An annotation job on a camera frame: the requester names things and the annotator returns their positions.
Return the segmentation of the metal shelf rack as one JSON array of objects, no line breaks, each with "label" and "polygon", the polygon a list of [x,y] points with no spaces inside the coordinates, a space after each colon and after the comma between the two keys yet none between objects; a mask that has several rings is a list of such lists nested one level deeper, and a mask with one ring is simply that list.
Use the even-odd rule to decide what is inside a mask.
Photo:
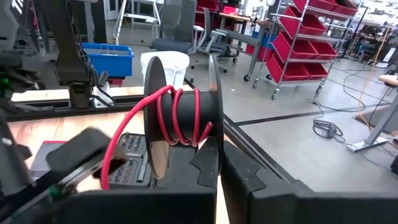
[{"label": "metal shelf rack", "polygon": [[[278,6],[277,6],[276,12],[271,14],[271,18],[272,18],[272,22],[273,22],[273,25],[271,25],[272,35],[270,38],[267,39],[267,42],[266,42],[267,43],[267,54],[266,54],[265,62],[263,63],[263,65],[261,65],[261,68],[266,68],[268,71],[266,62],[270,59],[272,54],[277,54],[277,52],[274,50],[272,42],[278,36],[280,31],[285,32],[285,29],[282,27],[282,24],[280,23],[279,17],[287,17],[289,19],[297,19],[300,21],[298,24],[300,26],[305,14],[311,14],[311,15],[317,16],[318,20],[326,27],[326,32],[323,35],[316,36],[316,35],[299,34],[299,30],[297,30],[295,36],[292,38],[292,40],[293,40],[292,44],[294,44],[296,40],[307,40],[309,42],[310,41],[327,42],[327,43],[331,44],[331,46],[336,50],[336,52],[338,53],[338,56],[337,56],[337,58],[338,58],[340,49],[343,46],[344,41],[346,40],[348,31],[349,31],[351,24],[353,22],[353,19],[357,13],[354,16],[338,14],[334,11],[334,7],[331,10],[324,10],[324,9],[319,9],[319,8],[315,8],[315,7],[308,7],[307,5],[305,5],[303,13],[300,13],[297,10],[297,8],[295,7],[295,4],[293,3],[292,0],[280,0],[280,2],[278,3]],[[324,67],[325,64],[327,64],[327,63],[332,65],[333,62],[337,59],[337,58],[335,58],[333,60],[317,60],[314,58],[313,59],[294,59],[294,58],[290,58],[290,54],[291,54],[291,52],[289,52],[288,58],[286,61],[282,61],[280,59],[285,64],[282,74],[284,74],[286,66],[289,63],[302,63],[304,67],[305,67],[305,64],[307,64],[307,63],[320,63]],[[315,90],[315,92],[320,93],[323,90],[323,86],[326,82],[326,78],[322,78],[321,80],[306,79],[306,80],[300,80],[300,81],[285,81],[285,82],[283,82],[282,79],[280,78],[279,83],[276,83],[272,79],[269,71],[267,74],[259,72],[257,74],[256,79],[252,83],[252,87],[257,88],[259,82],[261,80],[264,80],[265,82],[271,84],[274,87],[274,91],[271,94],[271,98],[276,99],[280,89],[283,87],[297,88],[297,87],[304,86],[304,85],[317,85],[318,87]]]}]

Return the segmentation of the grey office chair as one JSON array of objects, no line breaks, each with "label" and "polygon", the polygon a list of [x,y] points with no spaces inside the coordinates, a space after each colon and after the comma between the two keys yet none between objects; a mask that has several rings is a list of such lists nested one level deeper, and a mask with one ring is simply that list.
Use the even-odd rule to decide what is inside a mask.
[{"label": "grey office chair", "polygon": [[194,40],[193,40],[193,53],[203,53],[205,55],[215,54],[219,57],[230,57],[227,53],[230,52],[230,48],[227,44],[218,42],[218,39],[227,37],[226,31],[221,29],[211,28],[211,14],[208,8],[203,8],[205,24],[204,26],[193,26],[194,29]]}]

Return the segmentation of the red storage bin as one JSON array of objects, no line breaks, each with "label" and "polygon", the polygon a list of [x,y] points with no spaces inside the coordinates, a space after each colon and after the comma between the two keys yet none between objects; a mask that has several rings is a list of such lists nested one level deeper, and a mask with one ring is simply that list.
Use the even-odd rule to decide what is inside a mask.
[{"label": "red storage bin", "polygon": [[270,59],[266,62],[266,66],[272,79],[276,83],[279,83],[280,78],[283,82],[300,81],[309,78],[309,74],[302,63],[289,63],[286,66],[284,74],[282,74],[285,64],[280,60],[277,54],[271,55]]},{"label": "red storage bin", "polygon": [[334,11],[338,14],[354,16],[358,11],[358,8],[351,0],[335,0],[335,2],[336,5],[334,7]]},{"label": "red storage bin", "polygon": [[273,40],[272,44],[274,50],[280,56],[282,61],[286,61],[289,52],[290,58],[294,59],[313,59],[317,56],[317,51],[312,44],[307,40],[293,40],[289,37],[288,33],[280,31],[278,36]]},{"label": "red storage bin", "polygon": [[329,0],[292,0],[295,7],[300,13],[303,13],[305,5],[308,7],[315,7],[324,10],[331,10],[334,7],[334,3]]},{"label": "red storage bin", "polygon": [[338,53],[336,50],[331,46],[331,44],[327,42],[315,42],[310,41],[311,45],[317,52],[317,55],[314,56],[314,59],[317,60],[333,60],[337,58]]},{"label": "red storage bin", "polygon": [[318,20],[318,17],[311,14],[304,15],[300,26],[300,21],[297,19],[279,17],[279,20],[291,39],[295,36],[297,30],[299,34],[316,36],[323,35],[326,32],[326,27]]},{"label": "red storage bin", "polygon": [[328,76],[328,72],[320,63],[307,63],[305,64],[305,69],[308,72],[309,80],[321,80]]}]

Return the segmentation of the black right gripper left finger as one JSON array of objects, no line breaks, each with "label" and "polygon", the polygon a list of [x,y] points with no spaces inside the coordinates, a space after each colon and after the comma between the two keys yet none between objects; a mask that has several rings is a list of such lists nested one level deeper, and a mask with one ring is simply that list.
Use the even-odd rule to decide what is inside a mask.
[{"label": "black right gripper left finger", "polygon": [[166,187],[73,196],[60,206],[57,224],[215,224],[219,146],[207,140]]}]

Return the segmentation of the white trash bin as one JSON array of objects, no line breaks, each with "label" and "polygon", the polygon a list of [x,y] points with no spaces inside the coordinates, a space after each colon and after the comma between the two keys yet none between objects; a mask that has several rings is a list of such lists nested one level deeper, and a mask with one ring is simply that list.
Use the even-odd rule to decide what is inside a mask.
[{"label": "white trash bin", "polygon": [[190,63],[190,57],[187,54],[176,51],[146,52],[141,54],[143,80],[145,80],[147,66],[152,57],[160,58],[168,85],[173,85],[175,88],[183,86],[186,70]]}]

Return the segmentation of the black red-wire spool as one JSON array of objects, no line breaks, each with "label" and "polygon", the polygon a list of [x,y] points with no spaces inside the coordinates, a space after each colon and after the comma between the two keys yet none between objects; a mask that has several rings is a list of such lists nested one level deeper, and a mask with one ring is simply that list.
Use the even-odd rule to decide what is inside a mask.
[{"label": "black red-wire spool", "polygon": [[208,58],[208,90],[192,91],[168,85],[160,58],[152,57],[146,70],[144,96],[153,97],[144,108],[144,132],[149,164],[157,179],[165,177],[169,147],[197,147],[205,140],[223,148],[223,102],[218,58]]}]

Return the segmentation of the black screwdriver bit case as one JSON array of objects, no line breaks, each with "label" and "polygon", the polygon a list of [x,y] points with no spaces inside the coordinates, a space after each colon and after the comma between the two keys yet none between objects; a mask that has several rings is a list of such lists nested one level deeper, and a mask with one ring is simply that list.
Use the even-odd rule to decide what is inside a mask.
[{"label": "black screwdriver bit case", "polygon": [[118,141],[128,156],[128,160],[118,170],[109,175],[111,189],[149,189],[154,176],[149,164],[146,139],[143,134],[124,133]]}]

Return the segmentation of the dark mesh office chair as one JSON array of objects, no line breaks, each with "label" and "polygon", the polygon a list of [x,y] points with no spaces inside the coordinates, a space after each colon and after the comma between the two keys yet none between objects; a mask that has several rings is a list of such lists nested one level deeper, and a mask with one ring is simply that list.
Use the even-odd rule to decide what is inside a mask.
[{"label": "dark mesh office chair", "polygon": [[197,0],[164,0],[160,13],[159,36],[150,49],[176,51],[187,55],[197,51],[197,37],[194,34]]}]

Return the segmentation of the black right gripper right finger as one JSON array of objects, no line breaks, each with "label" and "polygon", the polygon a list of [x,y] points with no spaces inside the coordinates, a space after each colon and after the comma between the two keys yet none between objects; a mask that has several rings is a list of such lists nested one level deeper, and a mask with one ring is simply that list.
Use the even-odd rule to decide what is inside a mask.
[{"label": "black right gripper right finger", "polygon": [[221,181],[230,224],[398,224],[398,194],[314,192],[280,179],[228,141]]}]

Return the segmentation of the grey work table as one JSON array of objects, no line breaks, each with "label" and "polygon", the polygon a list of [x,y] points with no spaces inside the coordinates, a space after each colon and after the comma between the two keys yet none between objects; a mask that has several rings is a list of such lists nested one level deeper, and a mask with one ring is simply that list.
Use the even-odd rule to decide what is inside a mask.
[{"label": "grey work table", "polygon": [[[267,54],[267,44],[265,46],[262,46],[262,40],[264,39],[265,35],[267,34],[268,38],[271,37],[272,31],[271,31],[271,25],[273,25],[273,22],[265,18],[264,20],[261,19],[251,19],[250,17],[247,16],[239,16],[239,15],[234,15],[234,14],[226,14],[223,12],[219,13],[221,17],[221,22],[220,22],[220,28],[219,31],[223,32],[226,34],[226,36],[229,39],[232,40],[237,40],[238,41],[238,46],[233,47],[231,44],[229,45],[232,49],[235,49],[237,53],[245,53],[251,56],[251,62],[249,64],[249,70],[245,76],[243,76],[243,80],[245,82],[248,82],[252,75],[254,68],[256,66],[257,62],[265,62],[266,54]],[[241,31],[232,31],[229,29],[225,28],[225,23],[227,19],[234,20],[236,22],[242,23],[242,28]],[[253,28],[256,28],[259,26],[259,31],[258,35],[256,38],[252,37],[251,35],[246,35],[245,30],[248,25],[253,26]],[[245,43],[248,45],[251,45],[254,47],[253,53],[247,53],[241,48],[241,44]]]}]

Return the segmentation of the blue floor bin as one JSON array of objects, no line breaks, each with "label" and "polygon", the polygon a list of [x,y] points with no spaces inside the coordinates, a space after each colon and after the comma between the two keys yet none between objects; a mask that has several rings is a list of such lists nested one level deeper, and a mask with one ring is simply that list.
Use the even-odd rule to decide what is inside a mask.
[{"label": "blue floor bin", "polygon": [[109,77],[132,76],[134,53],[130,46],[83,43],[83,50],[99,75],[107,72]]}]

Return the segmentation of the white step ladder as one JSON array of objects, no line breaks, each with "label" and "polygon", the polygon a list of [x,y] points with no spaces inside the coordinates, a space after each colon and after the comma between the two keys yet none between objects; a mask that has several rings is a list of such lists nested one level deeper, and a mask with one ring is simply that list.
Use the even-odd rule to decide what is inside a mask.
[{"label": "white step ladder", "polygon": [[[148,4],[152,6],[152,15],[147,16],[139,12],[141,4]],[[158,28],[161,24],[159,9],[157,7],[157,0],[122,0],[121,8],[113,30],[113,40],[116,45],[119,45],[119,37],[121,33],[122,23],[124,18],[131,20],[134,23],[135,19],[144,21],[151,25],[152,37],[158,38]]]}]

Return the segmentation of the grey floor stand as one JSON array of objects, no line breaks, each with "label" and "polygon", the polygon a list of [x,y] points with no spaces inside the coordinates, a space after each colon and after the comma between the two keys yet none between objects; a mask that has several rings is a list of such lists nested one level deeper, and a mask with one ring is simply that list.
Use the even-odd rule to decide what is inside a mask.
[{"label": "grey floor stand", "polygon": [[[379,79],[389,87],[398,88],[398,75],[381,75]],[[397,109],[398,95],[394,98],[391,105],[387,108],[386,112],[383,114],[376,127],[371,131],[368,138],[356,144],[349,144],[346,148],[351,152],[359,152],[360,150],[386,143],[387,139],[384,137],[380,137],[380,134],[388,125]]]}]

